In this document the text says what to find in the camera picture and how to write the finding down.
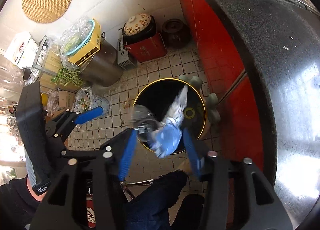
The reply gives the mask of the person's left hand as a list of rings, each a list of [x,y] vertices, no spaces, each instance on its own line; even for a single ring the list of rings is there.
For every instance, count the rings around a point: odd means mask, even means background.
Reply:
[[[28,188],[30,194],[32,195],[32,197],[33,197],[36,201],[41,202],[47,193],[44,192],[44,193],[42,193],[41,195],[37,195],[37,194],[33,191],[33,187],[31,186],[31,182],[30,182],[28,176],[27,176],[27,179],[26,179],[26,184],[27,184],[27,188]]]

